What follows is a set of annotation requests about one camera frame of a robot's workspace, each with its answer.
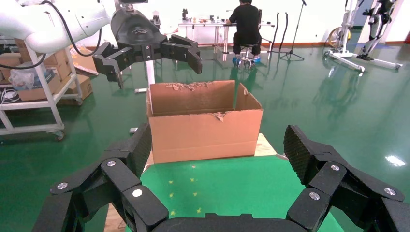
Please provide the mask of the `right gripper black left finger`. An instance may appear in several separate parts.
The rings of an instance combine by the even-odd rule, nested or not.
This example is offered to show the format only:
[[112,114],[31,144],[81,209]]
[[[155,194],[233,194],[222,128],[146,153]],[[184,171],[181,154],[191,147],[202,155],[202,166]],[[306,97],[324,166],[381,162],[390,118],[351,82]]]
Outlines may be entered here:
[[168,219],[168,210],[141,181],[151,147],[151,128],[143,123],[132,137],[110,145],[96,162],[55,183],[33,231],[83,232],[108,204],[133,232],[153,231]]

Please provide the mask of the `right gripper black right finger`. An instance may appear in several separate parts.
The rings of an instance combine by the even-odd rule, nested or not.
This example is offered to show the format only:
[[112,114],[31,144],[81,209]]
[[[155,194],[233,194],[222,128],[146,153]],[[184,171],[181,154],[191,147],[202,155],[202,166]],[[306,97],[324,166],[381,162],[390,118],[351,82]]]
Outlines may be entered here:
[[316,232],[337,208],[365,232],[407,232],[410,206],[397,188],[348,164],[330,145],[308,139],[296,125],[286,128],[284,154],[304,190],[286,219]]

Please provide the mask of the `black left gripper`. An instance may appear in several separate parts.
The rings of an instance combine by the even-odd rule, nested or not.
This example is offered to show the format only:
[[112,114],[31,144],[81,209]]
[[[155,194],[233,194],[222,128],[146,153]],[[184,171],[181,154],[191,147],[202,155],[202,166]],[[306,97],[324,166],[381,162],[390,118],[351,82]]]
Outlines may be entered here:
[[179,35],[168,40],[159,29],[138,10],[115,11],[111,30],[118,47],[104,42],[92,56],[96,71],[104,74],[109,82],[124,87],[121,72],[134,61],[167,58],[188,63],[192,70],[201,74],[203,70],[201,52],[196,41]]

